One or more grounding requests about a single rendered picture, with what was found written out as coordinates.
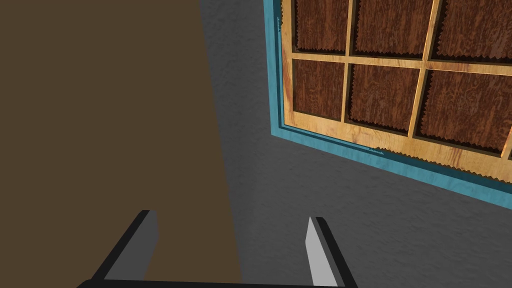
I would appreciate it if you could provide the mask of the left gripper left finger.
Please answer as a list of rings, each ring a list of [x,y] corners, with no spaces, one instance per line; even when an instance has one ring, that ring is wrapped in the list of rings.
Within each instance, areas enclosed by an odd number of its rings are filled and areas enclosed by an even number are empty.
[[[159,239],[157,212],[139,212],[92,280],[143,281]]]

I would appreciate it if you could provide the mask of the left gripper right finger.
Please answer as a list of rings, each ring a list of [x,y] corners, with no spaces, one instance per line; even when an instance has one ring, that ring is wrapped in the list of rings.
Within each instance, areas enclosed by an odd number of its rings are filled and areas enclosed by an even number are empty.
[[[310,217],[308,219],[305,248],[314,286],[358,286],[334,234],[324,218]]]

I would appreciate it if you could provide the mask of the wooden panelled door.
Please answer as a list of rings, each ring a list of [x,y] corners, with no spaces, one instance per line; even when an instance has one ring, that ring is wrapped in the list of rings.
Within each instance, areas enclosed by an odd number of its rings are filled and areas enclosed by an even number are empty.
[[[512,0],[280,0],[283,122],[512,183]]]

